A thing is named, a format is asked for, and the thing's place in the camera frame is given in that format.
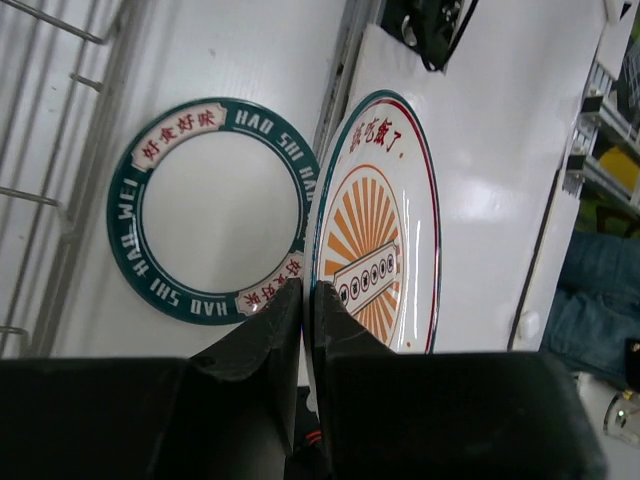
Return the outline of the white plate teal rim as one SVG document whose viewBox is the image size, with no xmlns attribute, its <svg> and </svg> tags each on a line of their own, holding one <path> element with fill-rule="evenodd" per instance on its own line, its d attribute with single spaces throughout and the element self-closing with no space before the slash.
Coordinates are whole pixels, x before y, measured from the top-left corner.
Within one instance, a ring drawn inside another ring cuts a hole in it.
<svg viewBox="0 0 640 480">
<path fill-rule="evenodd" d="M 179 104 L 127 146 L 109 187 L 114 259 L 151 307 L 232 325 L 300 277 L 319 166 L 300 133 L 252 102 Z"/>
</svg>

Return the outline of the white plate orange sunburst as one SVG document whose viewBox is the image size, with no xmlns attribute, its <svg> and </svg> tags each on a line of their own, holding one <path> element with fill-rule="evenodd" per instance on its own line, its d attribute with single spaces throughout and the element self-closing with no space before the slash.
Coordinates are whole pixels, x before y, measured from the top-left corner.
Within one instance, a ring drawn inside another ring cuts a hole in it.
<svg viewBox="0 0 640 480">
<path fill-rule="evenodd" d="M 399 93 L 370 92 L 321 160 L 304 247 L 304 344 L 314 334 L 315 289 L 327 282 L 383 346 L 431 353 L 441 273 L 439 192 L 424 128 Z"/>
</svg>

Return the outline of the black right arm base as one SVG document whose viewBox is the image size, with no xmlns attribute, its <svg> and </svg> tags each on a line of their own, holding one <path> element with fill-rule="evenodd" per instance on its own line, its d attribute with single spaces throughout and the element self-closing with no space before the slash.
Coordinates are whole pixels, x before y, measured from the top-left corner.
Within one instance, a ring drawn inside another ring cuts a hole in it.
<svg viewBox="0 0 640 480">
<path fill-rule="evenodd" d="M 386 1 L 381 28 L 416 53 L 429 72 L 443 72 L 479 1 Z"/>
</svg>

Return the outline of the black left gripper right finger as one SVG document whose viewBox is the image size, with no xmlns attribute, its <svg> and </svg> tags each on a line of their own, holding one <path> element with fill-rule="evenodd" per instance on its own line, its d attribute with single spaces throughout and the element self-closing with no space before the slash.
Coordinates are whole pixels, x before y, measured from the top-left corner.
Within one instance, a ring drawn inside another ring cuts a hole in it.
<svg viewBox="0 0 640 480">
<path fill-rule="evenodd" d="M 319 416 L 336 479 L 604 479 L 575 382 L 535 352 L 398 354 L 313 295 Z"/>
</svg>

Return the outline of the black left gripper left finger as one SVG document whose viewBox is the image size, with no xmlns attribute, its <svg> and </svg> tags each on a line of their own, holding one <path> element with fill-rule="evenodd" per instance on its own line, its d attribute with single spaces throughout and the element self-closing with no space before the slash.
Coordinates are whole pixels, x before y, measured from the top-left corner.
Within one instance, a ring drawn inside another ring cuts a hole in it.
<svg viewBox="0 0 640 480">
<path fill-rule="evenodd" d="M 5 479 L 280 479 L 293 448 L 301 283 L 189 358 L 5 360 Z"/>
</svg>

